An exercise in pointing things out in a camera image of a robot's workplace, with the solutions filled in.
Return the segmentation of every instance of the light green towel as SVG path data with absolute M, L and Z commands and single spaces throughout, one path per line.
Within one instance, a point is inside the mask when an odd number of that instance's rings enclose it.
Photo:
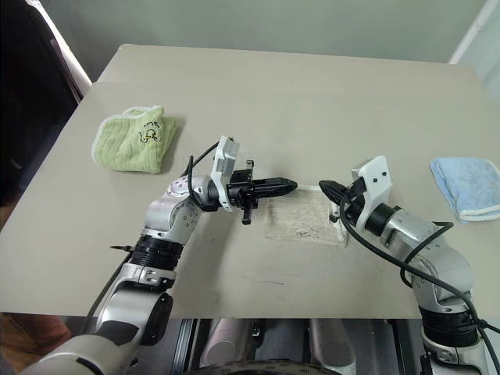
M 102 121 L 92 158 L 110 170 L 159 173 L 177 125 L 163 107 L 132 107 Z

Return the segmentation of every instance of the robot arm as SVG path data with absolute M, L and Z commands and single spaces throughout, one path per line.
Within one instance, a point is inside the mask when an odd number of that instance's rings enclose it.
M 378 156 L 352 171 L 345 187 L 320 181 L 325 195 L 337 205 L 348 195 L 345 214 L 357 231 L 380 237 L 392 257 L 405 262 L 420 243 L 439 230 L 436 224 L 399 207 L 387 205 L 391 178 L 385 157 Z M 331 217 L 338 220 L 339 215 Z M 473 273 L 467 260 L 442 237 L 413 256 L 409 265 L 450 284 L 470 297 Z M 484 344 L 467 304 L 450 291 L 413 274 L 407 275 L 422 314 L 423 374 L 479 373 L 488 375 Z
M 170 183 L 149 206 L 137 244 L 119 247 L 129 251 L 130 258 L 104 297 L 97 331 L 72 338 L 23 374 L 121 374 L 139 345 L 161 340 L 173 304 L 166 290 L 173 286 L 177 262 L 202 212 L 242 208 L 242 222 L 250 224 L 260 198 L 285 195 L 297 187 L 279 177 L 253 180 L 252 161 L 247 161 L 246 170 L 233 171 L 238 148 L 222 137 L 211 177 L 190 179 L 190 171 Z

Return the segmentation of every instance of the beige table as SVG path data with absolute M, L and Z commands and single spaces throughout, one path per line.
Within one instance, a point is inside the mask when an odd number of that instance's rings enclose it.
M 181 120 L 159 175 L 93 164 L 100 121 L 160 104 Z M 429 170 L 437 156 L 500 165 L 500 112 L 459 66 L 194 48 L 122 47 L 82 101 L 0 233 L 0 311 L 83 315 L 132 245 L 149 202 L 221 134 L 255 177 L 350 181 L 384 154 L 391 203 L 456 223 Z M 197 167 L 208 173 L 210 160 Z M 174 317 L 419 317 L 398 270 L 347 248 L 263 237 L 241 213 L 204 214 L 181 257 Z M 500 221 L 457 223 L 446 237 L 476 271 L 474 301 L 500 317 Z

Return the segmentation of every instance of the light blue towel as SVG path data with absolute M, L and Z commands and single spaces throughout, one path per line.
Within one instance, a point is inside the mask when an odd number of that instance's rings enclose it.
M 491 161 L 436 158 L 430 169 L 460 223 L 500 218 L 500 173 Z

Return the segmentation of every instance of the cartoon print on towel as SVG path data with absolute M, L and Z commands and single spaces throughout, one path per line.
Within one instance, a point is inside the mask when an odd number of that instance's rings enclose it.
M 156 136 L 156 130 L 155 129 L 152 129 L 151 127 L 158 127 L 159 128 L 159 125 L 158 123 L 155 121 L 155 122 L 152 122 L 152 121 L 149 121 L 148 123 L 145 123 L 143 127 L 150 127 L 149 129 L 146 130 L 145 132 L 145 135 L 143 136 L 142 135 L 142 132 L 139 131 L 139 141 L 141 141 L 142 143 L 148 143 L 149 140 L 153 140 L 153 141 L 159 141 L 158 137 Z

